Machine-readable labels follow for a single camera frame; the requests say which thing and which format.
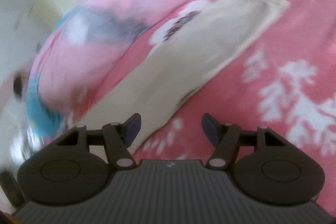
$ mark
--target light blue cloth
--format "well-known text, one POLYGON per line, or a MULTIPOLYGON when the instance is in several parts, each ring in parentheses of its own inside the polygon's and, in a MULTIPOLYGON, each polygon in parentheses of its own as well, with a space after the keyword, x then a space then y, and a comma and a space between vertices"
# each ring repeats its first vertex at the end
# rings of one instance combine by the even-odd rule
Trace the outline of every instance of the light blue cloth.
POLYGON ((53 138, 61 129, 63 115, 43 105, 38 95, 39 77, 29 77, 26 93, 26 114, 31 131, 43 138, 53 138))

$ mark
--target bed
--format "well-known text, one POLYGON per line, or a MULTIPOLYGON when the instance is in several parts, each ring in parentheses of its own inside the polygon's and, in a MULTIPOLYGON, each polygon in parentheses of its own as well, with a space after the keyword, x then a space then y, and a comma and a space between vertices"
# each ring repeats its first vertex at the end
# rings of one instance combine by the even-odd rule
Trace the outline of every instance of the bed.
MULTIPOLYGON (((75 109, 74 120, 164 43, 181 18, 212 1, 187 0, 140 35, 102 85, 75 109)), ((318 203, 336 215, 336 3, 288 1, 285 14, 153 133, 134 153, 136 160, 207 159, 213 148, 201 128, 204 113, 250 130, 267 125, 322 166, 325 185, 318 203)), ((240 156, 249 152, 241 149, 240 156)))

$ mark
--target beige pants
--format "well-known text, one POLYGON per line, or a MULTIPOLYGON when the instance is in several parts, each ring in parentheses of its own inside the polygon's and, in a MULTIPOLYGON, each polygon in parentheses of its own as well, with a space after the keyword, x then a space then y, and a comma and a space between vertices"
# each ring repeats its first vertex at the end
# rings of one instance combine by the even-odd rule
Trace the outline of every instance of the beige pants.
POLYGON ((131 153, 164 126, 181 105, 288 7, 286 0, 218 0, 144 60, 80 123, 98 129, 142 116, 142 128, 131 153))

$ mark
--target dark round object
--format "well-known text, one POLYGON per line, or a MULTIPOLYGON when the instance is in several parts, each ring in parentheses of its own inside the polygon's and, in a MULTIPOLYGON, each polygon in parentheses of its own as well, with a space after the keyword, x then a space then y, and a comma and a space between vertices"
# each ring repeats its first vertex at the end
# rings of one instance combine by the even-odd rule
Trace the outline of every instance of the dark round object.
POLYGON ((22 206, 26 202, 11 172, 0 172, 0 186, 4 191, 6 197, 8 198, 9 202, 15 208, 22 206))
POLYGON ((108 165, 84 147, 51 144, 20 167, 17 180, 29 200, 63 206, 95 196, 109 177, 108 165))
POLYGON ((325 180, 322 168, 293 146, 257 150, 234 165, 232 176, 248 196, 278 206, 310 201, 325 180))

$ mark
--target ribbed black surface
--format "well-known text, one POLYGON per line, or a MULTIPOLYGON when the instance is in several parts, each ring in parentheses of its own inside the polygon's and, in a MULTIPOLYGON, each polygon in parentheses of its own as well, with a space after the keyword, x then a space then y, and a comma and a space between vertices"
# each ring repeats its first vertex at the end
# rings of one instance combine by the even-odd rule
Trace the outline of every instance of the ribbed black surface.
POLYGON ((21 224, 327 224, 315 203, 277 208, 237 190, 228 175, 197 160, 144 160, 122 171, 102 193, 81 204, 27 203, 14 215, 21 224))

